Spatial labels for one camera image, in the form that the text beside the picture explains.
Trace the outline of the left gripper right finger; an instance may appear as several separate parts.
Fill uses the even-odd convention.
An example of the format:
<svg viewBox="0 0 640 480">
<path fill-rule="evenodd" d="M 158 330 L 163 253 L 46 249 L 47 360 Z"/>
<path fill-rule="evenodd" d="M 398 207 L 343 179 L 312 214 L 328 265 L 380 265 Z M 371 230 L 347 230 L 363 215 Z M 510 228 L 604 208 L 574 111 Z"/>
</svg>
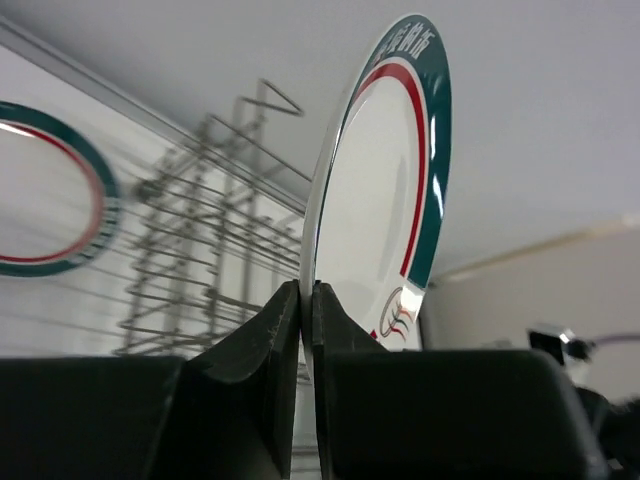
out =
<svg viewBox="0 0 640 480">
<path fill-rule="evenodd" d="M 579 396 L 536 350 L 391 352 L 319 283 L 311 307 L 326 479 L 605 479 Z"/>
</svg>

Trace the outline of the green red rimmed plate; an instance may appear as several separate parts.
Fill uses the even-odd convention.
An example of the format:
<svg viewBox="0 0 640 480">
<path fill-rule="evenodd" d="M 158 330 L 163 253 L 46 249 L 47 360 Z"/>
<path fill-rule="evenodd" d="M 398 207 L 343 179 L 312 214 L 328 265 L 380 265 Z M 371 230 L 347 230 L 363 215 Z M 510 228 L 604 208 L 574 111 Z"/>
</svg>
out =
<svg viewBox="0 0 640 480">
<path fill-rule="evenodd" d="M 122 217 L 116 175 L 85 136 L 41 110 L 2 102 L 2 275 L 85 267 L 111 246 Z"/>
<path fill-rule="evenodd" d="M 368 48 L 328 124 L 304 218 L 304 314 L 313 287 L 324 283 L 383 348 L 420 348 L 452 123 L 443 39 L 425 15 L 405 14 Z"/>
</svg>

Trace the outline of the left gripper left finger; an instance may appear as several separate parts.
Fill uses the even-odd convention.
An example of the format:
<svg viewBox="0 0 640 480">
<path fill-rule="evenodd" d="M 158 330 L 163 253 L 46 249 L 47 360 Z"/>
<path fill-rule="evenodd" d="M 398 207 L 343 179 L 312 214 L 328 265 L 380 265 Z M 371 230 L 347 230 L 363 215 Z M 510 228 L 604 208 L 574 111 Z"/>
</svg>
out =
<svg viewBox="0 0 640 480">
<path fill-rule="evenodd" d="M 286 479 L 299 287 L 204 353 L 5 359 L 5 479 Z"/>
</svg>

